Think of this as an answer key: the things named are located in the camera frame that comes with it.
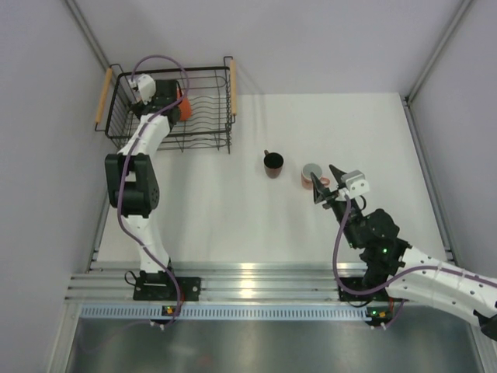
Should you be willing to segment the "pink printed mug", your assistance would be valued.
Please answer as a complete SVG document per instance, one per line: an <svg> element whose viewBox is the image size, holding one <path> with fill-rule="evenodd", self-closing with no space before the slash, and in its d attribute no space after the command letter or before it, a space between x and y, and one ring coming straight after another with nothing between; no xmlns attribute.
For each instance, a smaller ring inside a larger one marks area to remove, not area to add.
<svg viewBox="0 0 497 373"><path fill-rule="evenodd" d="M329 178L323 176L323 171L320 165L315 163L308 163L304 165L301 171L301 184L302 187L306 190L313 189L314 184L311 177L312 174L314 174L325 187L328 187L331 183Z"/></svg>

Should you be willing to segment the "orange mug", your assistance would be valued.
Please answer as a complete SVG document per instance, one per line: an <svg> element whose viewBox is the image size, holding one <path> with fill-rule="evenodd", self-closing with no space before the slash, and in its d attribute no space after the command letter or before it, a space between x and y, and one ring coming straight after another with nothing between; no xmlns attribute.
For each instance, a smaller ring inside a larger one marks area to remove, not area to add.
<svg viewBox="0 0 497 373"><path fill-rule="evenodd" d="M189 101L189 98L186 97L184 98L184 93L181 88L176 89L176 99L181 99L181 101L178 104L179 108L179 120L180 121L187 121L191 116L193 115L193 109L191 107L191 103Z"/></svg>

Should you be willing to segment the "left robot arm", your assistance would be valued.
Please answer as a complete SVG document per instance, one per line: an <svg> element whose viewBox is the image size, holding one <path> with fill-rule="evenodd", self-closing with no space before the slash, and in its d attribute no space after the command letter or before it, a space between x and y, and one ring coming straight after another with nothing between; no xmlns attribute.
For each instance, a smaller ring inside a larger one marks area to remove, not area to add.
<svg viewBox="0 0 497 373"><path fill-rule="evenodd" d="M130 80L141 100L132 106L139 119L130 140L116 153L106 156L105 171L109 202L117 210L123 232L137 245L140 272L135 279L137 291L151 292L162 300L170 299L177 289L155 219L160 188L152 157L181 116L178 101L182 90L175 79L154 80L139 75Z"/></svg>

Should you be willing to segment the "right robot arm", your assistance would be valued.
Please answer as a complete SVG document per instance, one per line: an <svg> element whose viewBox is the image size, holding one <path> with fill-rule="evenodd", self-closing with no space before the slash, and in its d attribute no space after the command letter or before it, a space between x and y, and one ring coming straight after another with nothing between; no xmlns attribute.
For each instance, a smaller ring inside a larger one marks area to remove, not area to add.
<svg viewBox="0 0 497 373"><path fill-rule="evenodd" d="M400 228L385 210L364 214L356 202L370 190L361 171L345 173L334 166L329 168L337 182L335 190L315 173L310 177L314 203L332 210L339 223L332 262L337 263L340 242L346 239L349 247L360 250L366 265L357 288L346 285L334 267L339 289L374 300L388 295L418 302L463 319L495 340L496 280L438 260L401 239Z"/></svg>

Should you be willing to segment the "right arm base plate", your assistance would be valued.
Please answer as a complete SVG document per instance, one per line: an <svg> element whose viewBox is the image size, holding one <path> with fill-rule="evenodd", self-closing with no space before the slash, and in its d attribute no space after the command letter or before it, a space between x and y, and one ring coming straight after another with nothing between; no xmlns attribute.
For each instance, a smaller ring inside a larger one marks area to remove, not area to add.
<svg viewBox="0 0 497 373"><path fill-rule="evenodd" d="M363 286L361 277L341 277L341 282L344 284L346 288L349 288L353 291L365 291L366 288ZM345 291L342 286L338 287L339 290L339 300L343 302L349 303L368 303L368 302L388 302L391 300L391 297L388 296L385 289L382 289L376 293L368 294L368 295L355 295L351 294L348 291Z"/></svg>

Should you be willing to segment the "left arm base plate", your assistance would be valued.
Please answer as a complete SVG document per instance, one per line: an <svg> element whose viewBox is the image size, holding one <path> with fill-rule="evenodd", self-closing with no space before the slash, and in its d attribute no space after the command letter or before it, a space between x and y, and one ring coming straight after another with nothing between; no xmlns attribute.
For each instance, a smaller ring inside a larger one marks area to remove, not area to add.
<svg viewBox="0 0 497 373"><path fill-rule="evenodd" d="M180 295L172 279L164 277L139 277L134 285L133 300L143 302L180 301L197 302L200 296L201 279L199 277L177 277Z"/></svg>

